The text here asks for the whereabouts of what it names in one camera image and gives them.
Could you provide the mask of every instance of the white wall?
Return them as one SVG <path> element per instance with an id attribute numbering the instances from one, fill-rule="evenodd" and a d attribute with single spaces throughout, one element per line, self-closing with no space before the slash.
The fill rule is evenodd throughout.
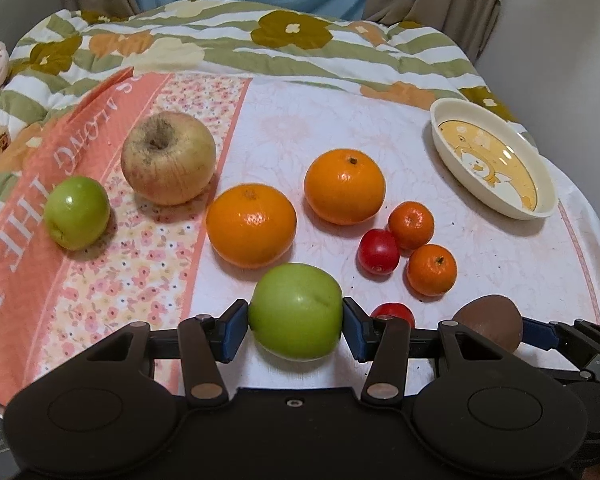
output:
<path id="1" fill-rule="evenodd" d="M 477 69 L 600 216 L 600 0 L 503 0 Z"/>

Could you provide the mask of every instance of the red tomato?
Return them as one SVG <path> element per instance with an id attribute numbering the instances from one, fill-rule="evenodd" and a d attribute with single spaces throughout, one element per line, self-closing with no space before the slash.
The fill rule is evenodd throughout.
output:
<path id="1" fill-rule="evenodd" d="M 400 249 L 394 236 L 384 229 L 367 231 L 360 240 L 358 261 L 371 274 L 391 274 L 400 262 Z"/>
<path id="2" fill-rule="evenodd" d="M 383 303 L 380 306 L 376 306 L 374 311 L 371 313 L 371 317 L 378 316 L 394 316 L 400 317 L 411 325 L 411 328 L 416 328 L 416 320 L 413 317 L 413 313 L 409 310 L 409 307 L 401 303 Z"/>

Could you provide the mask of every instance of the mandarin orange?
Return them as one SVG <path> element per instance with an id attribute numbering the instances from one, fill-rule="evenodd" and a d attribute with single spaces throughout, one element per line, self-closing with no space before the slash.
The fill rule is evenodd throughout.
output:
<path id="1" fill-rule="evenodd" d="M 336 225 L 353 225 L 375 215 L 384 202 L 384 176 L 358 150 L 332 150 L 316 158 L 304 176 L 304 196 L 314 212 Z"/>
<path id="2" fill-rule="evenodd" d="M 417 248 L 404 269 L 407 281 L 423 296 L 441 296 L 454 286 L 458 266 L 453 255 L 436 244 Z"/>
<path id="3" fill-rule="evenodd" d="M 206 213 L 212 247 L 245 269 L 267 266 L 291 247 L 296 210 L 289 199 L 265 184 L 240 184 L 222 193 Z"/>
<path id="4" fill-rule="evenodd" d="M 402 202 L 389 215 L 387 228 L 401 249 L 417 249 L 433 237 L 433 215 L 420 202 Z"/>

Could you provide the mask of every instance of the bowl with cartoon print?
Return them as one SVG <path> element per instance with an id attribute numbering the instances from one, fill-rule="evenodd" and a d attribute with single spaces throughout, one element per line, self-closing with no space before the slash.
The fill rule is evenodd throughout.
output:
<path id="1" fill-rule="evenodd" d="M 552 215 L 558 195 L 544 159 L 507 121 L 455 98 L 438 99 L 430 113 L 442 161 L 478 200 L 519 220 Z"/>

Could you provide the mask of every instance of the striped blanket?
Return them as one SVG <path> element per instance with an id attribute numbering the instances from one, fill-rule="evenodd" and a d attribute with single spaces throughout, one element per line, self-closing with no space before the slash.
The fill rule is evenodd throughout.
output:
<path id="1" fill-rule="evenodd" d="M 20 40 L 0 89 L 0 208 L 45 125 L 128 67 L 271 76 L 423 109 L 466 98 L 526 136 L 462 50 L 415 22 L 385 27 L 230 0 L 182 0 L 125 20 L 60 10 Z"/>

